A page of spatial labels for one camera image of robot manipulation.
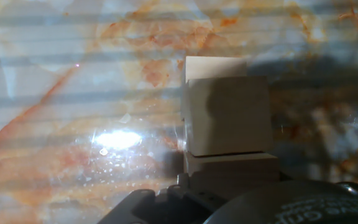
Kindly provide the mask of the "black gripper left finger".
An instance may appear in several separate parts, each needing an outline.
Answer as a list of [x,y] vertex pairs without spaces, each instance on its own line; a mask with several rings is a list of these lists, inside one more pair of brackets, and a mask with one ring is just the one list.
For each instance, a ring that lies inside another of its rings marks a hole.
[[150,189],[131,192],[98,224],[190,224],[204,223],[227,200],[191,186],[188,174],[159,193]]

